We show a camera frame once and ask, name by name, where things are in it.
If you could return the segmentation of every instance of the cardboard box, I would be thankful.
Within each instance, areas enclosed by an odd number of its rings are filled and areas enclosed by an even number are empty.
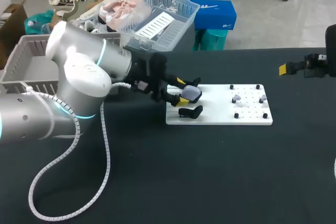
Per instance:
[[[201,7],[195,17],[196,29],[233,30],[237,14],[231,1],[190,0]]]
[[[4,69],[7,59],[19,42],[22,35],[25,35],[24,21],[28,18],[23,4],[11,4],[4,11],[11,13],[6,23],[0,28],[0,69]]]

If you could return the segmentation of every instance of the black clamp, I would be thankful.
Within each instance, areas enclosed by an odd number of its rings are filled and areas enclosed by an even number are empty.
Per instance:
[[[199,115],[203,111],[203,106],[199,105],[195,109],[186,109],[186,108],[181,108],[179,109],[179,115],[181,118],[191,118],[191,119],[197,119]]]

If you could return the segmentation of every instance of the yellow clip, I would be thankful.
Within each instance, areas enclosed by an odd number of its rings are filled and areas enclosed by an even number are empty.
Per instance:
[[[177,78],[177,81],[178,81],[179,83],[185,84],[185,82],[182,81],[179,77],[176,77],[176,78]]]
[[[283,76],[284,74],[286,74],[286,64],[279,67],[279,75]]]
[[[180,97],[180,101],[176,106],[186,106],[189,103],[189,100]]]

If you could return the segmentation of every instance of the white label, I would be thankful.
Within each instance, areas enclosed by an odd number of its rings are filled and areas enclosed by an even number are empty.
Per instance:
[[[205,9],[205,8],[214,8],[217,7],[218,5],[212,5],[212,6],[208,6],[208,5],[201,5],[201,9]]]
[[[166,28],[171,22],[173,22],[173,20],[174,18],[169,14],[161,13],[152,21],[150,21],[147,25],[137,31],[135,34],[145,37],[147,39],[152,39],[160,31]]]

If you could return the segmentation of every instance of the black table surface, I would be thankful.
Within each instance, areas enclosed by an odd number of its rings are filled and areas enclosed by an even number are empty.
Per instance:
[[[108,184],[66,223],[336,223],[336,79],[278,76],[278,67],[322,48],[167,54],[168,70],[204,84],[265,86],[272,126],[165,124],[165,104],[128,90],[107,102]],[[106,156],[100,121],[35,192],[60,216],[96,193]],[[0,223],[40,223],[28,206],[34,176],[71,140],[0,148]]]

